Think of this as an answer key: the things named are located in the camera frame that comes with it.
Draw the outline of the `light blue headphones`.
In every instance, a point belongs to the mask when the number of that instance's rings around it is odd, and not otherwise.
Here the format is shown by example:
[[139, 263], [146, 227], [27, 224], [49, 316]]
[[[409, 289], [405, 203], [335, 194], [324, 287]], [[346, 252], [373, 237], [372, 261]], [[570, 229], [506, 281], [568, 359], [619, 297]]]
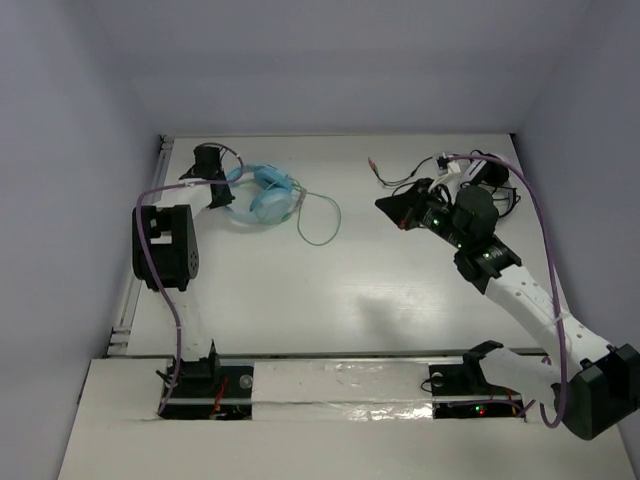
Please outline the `light blue headphones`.
[[286, 221], [297, 205], [293, 178], [269, 164], [247, 164], [230, 172], [232, 187], [254, 184], [259, 188], [246, 211], [225, 207], [236, 222], [252, 225], [276, 225]]

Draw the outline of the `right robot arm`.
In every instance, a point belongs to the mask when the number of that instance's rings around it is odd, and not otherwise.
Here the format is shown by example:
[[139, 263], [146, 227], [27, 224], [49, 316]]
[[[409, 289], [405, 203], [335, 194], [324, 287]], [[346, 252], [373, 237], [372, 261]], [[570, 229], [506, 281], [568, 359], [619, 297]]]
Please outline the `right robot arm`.
[[450, 199], [442, 186], [420, 179], [401, 194], [375, 201], [399, 229], [426, 229], [456, 249], [460, 275], [506, 311], [548, 355], [527, 359], [497, 341], [463, 356], [463, 384], [483, 393], [507, 387], [553, 410], [582, 440], [592, 440], [639, 409], [639, 353], [589, 330], [556, 305], [495, 233], [499, 214], [491, 194], [476, 186]]

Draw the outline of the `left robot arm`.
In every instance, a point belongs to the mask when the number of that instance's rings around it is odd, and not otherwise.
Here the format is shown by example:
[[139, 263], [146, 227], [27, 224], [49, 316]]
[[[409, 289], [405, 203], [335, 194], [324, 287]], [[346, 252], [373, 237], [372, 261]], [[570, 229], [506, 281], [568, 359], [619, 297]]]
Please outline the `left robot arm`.
[[196, 217], [229, 206], [231, 187], [245, 164], [224, 144], [205, 142], [193, 150], [192, 164], [173, 182], [143, 191], [132, 210], [132, 270], [163, 304], [172, 331], [171, 372], [187, 376], [200, 394], [222, 382], [214, 340], [204, 331], [190, 294], [200, 267]]

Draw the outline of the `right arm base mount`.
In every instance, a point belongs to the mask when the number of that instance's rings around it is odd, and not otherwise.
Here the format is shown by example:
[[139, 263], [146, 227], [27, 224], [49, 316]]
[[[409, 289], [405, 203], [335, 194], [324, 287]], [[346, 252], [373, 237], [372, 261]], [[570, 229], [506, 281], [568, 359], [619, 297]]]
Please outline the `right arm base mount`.
[[420, 389], [436, 398], [435, 419], [525, 418], [519, 394], [488, 383], [480, 370], [479, 361], [502, 347], [499, 342], [486, 341], [465, 352], [459, 364], [429, 367]]

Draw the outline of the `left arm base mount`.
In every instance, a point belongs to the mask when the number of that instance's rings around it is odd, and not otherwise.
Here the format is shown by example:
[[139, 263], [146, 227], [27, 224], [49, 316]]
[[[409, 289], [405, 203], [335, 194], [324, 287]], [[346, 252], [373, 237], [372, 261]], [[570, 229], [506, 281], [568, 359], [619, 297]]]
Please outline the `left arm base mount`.
[[251, 420], [254, 365], [222, 363], [215, 345], [197, 361], [176, 360], [156, 375], [163, 382], [159, 417], [165, 420]]

